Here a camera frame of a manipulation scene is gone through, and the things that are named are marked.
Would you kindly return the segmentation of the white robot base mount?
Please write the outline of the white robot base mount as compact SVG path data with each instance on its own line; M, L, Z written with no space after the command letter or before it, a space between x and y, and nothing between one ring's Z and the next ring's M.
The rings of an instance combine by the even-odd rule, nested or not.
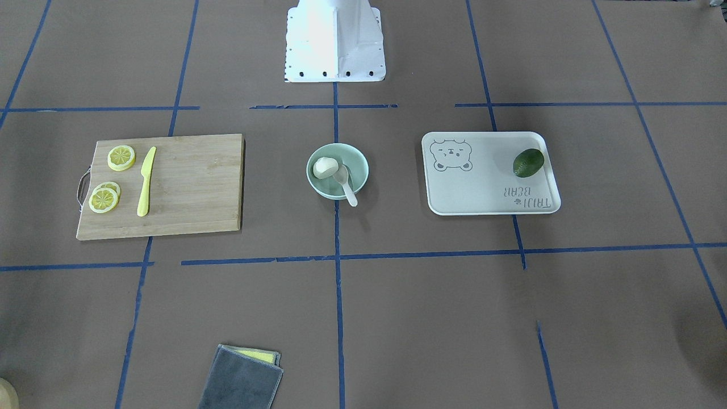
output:
M299 1L287 11L284 81L383 81L380 10L369 1Z

